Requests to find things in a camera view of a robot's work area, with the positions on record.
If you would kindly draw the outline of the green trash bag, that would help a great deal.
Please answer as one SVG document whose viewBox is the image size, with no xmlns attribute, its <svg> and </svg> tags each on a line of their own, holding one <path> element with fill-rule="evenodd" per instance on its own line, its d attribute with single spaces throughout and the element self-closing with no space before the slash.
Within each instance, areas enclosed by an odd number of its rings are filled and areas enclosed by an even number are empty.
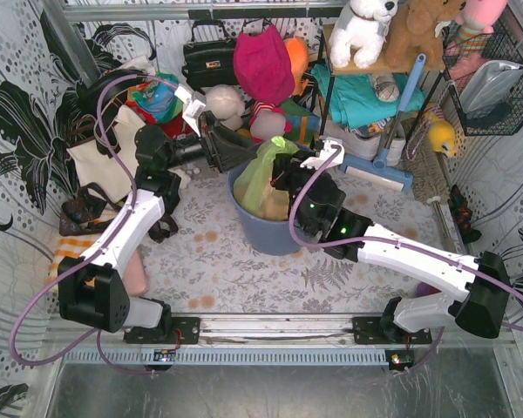
<svg viewBox="0 0 523 418">
<path fill-rule="evenodd" d="M 256 156 L 234 181 L 233 195 L 249 214 L 270 221 L 285 221 L 289 216 L 289 193 L 271 185 L 278 154 L 291 156 L 299 147 L 285 137 L 276 136 L 260 143 Z"/>
</svg>

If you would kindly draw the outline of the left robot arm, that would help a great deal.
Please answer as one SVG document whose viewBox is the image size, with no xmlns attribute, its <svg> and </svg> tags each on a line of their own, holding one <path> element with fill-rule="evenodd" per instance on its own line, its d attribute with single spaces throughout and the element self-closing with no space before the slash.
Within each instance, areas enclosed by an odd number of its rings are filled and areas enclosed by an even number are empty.
<svg viewBox="0 0 523 418">
<path fill-rule="evenodd" d="M 199 127 L 199 133 L 182 140 L 170 139 L 157 125 L 137 131 L 135 190 L 88 250 L 59 265 L 63 319 L 109 333 L 123 327 L 169 331 L 170 307 L 130 296 L 123 274 L 141 240 L 156 222 L 168 222 L 180 202 L 181 178 L 172 169 L 203 158 L 219 172 L 227 172 L 255 156 L 253 139 L 228 129 L 212 112 L 201 113 Z"/>
</svg>

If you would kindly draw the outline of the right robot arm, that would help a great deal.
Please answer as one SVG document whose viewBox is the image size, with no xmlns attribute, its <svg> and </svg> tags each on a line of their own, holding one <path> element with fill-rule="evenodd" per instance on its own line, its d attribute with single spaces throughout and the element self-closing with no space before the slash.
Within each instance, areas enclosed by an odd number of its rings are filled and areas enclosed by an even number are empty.
<svg viewBox="0 0 523 418">
<path fill-rule="evenodd" d="M 408 340 L 427 327 L 455 325 L 474 336 L 498 338 L 509 294 L 504 263 L 495 253 L 479 258 L 406 239 L 363 215 L 343 208 L 344 192 L 313 152 L 279 153 L 270 184 L 289 195 L 292 233 L 303 246 L 320 244 L 338 260 L 383 266 L 420 280 L 435 292 L 389 300 L 379 320 L 382 336 Z"/>
</svg>

